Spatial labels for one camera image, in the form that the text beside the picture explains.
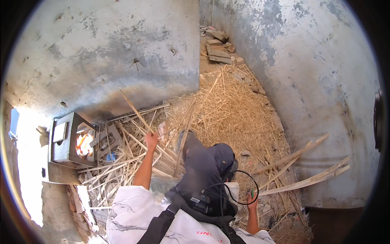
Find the dark pants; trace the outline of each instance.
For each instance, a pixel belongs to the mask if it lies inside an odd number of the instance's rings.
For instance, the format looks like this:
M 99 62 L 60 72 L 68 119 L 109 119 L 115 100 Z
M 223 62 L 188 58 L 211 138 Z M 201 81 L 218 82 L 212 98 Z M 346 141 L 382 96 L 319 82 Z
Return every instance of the dark pants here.
M 220 189 L 222 196 L 228 198 L 222 183 L 222 177 L 230 170 L 233 164 L 234 153 L 227 144 L 219 143 L 205 148 L 193 133 L 188 133 L 183 149 L 184 167 L 186 173 L 174 189 L 186 200 L 190 201 L 193 193 L 201 194 L 202 190 L 209 192 L 211 204 L 215 213 L 220 215 Z

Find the person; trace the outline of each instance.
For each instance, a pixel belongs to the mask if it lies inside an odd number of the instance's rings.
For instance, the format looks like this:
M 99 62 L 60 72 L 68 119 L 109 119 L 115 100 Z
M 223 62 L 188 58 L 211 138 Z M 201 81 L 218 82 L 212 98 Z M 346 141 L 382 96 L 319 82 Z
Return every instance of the person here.
M 152 220 L 166 212 L 169 203 L 161 202 L 156 205 L 152 193 L 149 191 L 152 176 L 153 154 L 157 145 L 157 134 L 148 133 L 145 136 L 147 153 L 141 166 L 134 176 L 132 186 L 123 186 L 118 189 L 107 220 L 107 236 L 111 244 L 119 243 L 141 243 L 145 232 L 151 225 Z M 219 143 L 212 147 L 205 148 L 196 138 L 195 134 L 189 131 L 183 150 L 184 167 L 186 173 L 181 181 L 171 189 L 179 193 L 186 202 L 193 192 L 222 182 L 227 176 L 229 165 L 234 160 L 233 150 L 226 144 Z M 215 192 L 217 203 L 220 201 L 219 194 L 227 196 L 225 189 L 216 185 L 207 190 Z M 248 196 L 248 203 L 253 202 L 251 194 Z M 247 244 L 275 244 L 266 230 L 259 230 L 257 225 L 257 202 L 256 199 L 248 207 L 248 222 L 246 230 L 233 228 L 236 235 Z M 210 216 L 218 216 L 218 211 L 207 213 Z M 198 222 L 182 209 L 175 213 L 169 228 L 161 235 L 160 243 L 181 244 L 181 243 L 230 243 L 230 239 L 218 226 Z M 147 235 L 158 235 L 159 233 L 148 232 Z

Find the white shirt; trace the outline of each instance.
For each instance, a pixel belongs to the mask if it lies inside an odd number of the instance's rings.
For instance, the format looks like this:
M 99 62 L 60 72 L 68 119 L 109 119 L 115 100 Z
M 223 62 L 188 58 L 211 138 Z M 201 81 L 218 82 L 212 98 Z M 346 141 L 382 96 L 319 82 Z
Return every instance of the white shirt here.
M 142 186 L 119 187 L 107 220 L 109 242 L 137 243 L 146 232 L 152 218 L 158 217 L 168 205 L 168 203 L 156 205 L 151 192 Z M 247 244 L 275 244 L 265 230 L 255 235 L 240 228 L 234 230 Z M 230 241 L 216 225 L 198 222 L 179 209 L 160 243 L 228 244 Z

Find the shoe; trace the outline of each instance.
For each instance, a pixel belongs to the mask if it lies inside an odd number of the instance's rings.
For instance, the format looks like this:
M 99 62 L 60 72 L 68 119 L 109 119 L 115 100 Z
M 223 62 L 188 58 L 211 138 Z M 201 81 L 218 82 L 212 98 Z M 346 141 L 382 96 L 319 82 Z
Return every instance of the shoe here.
M 191 129 L 188 130 L 188 134 L 187 134 L 187 138 L 188 136 L 190 135 L 190 133 L 193 134 L 193 136 L 196 137 L 195 135 L 195 132 Z M 183 136 L 184 136 L 184 130 L 182 130 L 179 134 L 179 138 L 177 139 L 177 142 L 176 142 L 176 146 L 175 146 L 175 151 L 176 153 L 179 153 L 179 150 L 180 150 L 180 144 L 181 144 L 181 141 L 183 140 Z

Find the man's arm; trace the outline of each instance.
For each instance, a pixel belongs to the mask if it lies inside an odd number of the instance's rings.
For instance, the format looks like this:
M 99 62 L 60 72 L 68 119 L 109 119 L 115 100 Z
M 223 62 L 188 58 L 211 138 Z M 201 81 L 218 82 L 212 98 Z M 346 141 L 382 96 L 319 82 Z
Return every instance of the man's arm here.
M 249 193 L 247 203 L 251 203 L 252 201 L 253 199 L 251 193 Z M 246 224 L 246 231 L 248 233 L 251 233 L 252 235 L 259 232 L 259 227 L 257 225 L 257 202 L 258 201 L 259 198 L 257 198 L 254 203 L 248 205 L 249 215 L 248 215 L 248 223 Z
M 149 190 L 150 180 L 152 177 L 153 154 L 157 146 L 157 132 L 153 135 L 151 132 L 146 134 L 145 143 L 147 152 L 141 166 L 139 167 L 137 173 L 135 173 L 133 185 L 140 185 Z

